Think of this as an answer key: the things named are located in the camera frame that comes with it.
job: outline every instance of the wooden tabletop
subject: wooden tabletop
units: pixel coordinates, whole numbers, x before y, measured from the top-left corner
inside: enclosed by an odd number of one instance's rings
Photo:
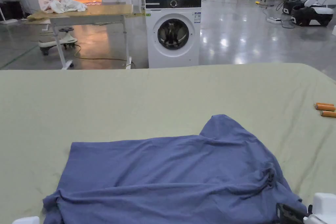
[[[57,17],[82,17],[82,16],[100,16],[100,15],[130,15],[133,13],[133,5],[131,4],[114,4],[114,5],[88,5],[86,11],[70,11],[65,13],[45,13],[38,11],[28,16],[28,21],[41,21]]]

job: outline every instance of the caster wheel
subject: caster wheel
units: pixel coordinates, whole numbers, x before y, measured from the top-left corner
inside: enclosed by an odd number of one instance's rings
[[[43,48],[40,48],[40,50],[44,56],[49,55],[49,50],[45,50]]]

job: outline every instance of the label sticker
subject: label sticker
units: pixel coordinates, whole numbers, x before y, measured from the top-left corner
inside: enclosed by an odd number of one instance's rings
[[[195,12],[194,23],[200,23],[200,12]]]

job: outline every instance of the green floor line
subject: green floor line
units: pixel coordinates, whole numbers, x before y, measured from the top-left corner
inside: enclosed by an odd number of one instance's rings
[[[12,59],[10,62],[7,62],[5,65],[0,67],[0,70],[2,70],[3,68],[11,65],[13,62],[17,61],[18,59],[22,58],[23,56],[25,56],[25,54],[31,52],[33,49],[35,49],[36,47],[38,47],[38,45],[30,48],[28,51],[24,52],[23,54],[20,54],[19,56],[15,57],[14,59]]]

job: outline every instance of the table leg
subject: table leg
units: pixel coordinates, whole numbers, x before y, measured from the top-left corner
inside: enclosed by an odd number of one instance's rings
[[[1,8],[0,8],[0,14],[1,14],[2,20],[5,21],[6,19],[5,19],[5,16],[3,15],[3,13],[2,13]]]
[[[131,69],[132,58],[129,56],[125,16],[123,16],[123,27],[124,27],[124,38],[125,38],[126,60],[127,60],[126,61],[126,69]]]
[[[62,62],[62,70],[66,70],[72,65],[72,60],[69,60],[67,62],[65,61],[64,54],[63,54],[63,51],[62,51],[62,45],[59,42],[57,32],[56,32],[56,28],[53,25],[52,25],[52,31],[54,32],[56,46],[57,46],[57,49],[58,49],[59,57],[60,57],[61,62]]]

